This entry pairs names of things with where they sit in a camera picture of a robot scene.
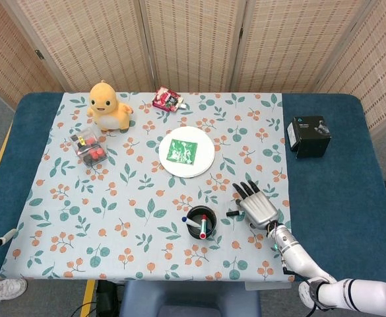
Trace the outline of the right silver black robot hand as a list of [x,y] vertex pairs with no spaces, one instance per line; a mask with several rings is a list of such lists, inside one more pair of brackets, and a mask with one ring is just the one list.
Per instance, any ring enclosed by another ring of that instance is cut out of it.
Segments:
[[270,223],[278,221],[278,210],[255,182],[248,180],[232,185],[240,195],[240,199],[237,201],[238,205],[254,227],[266,229]]

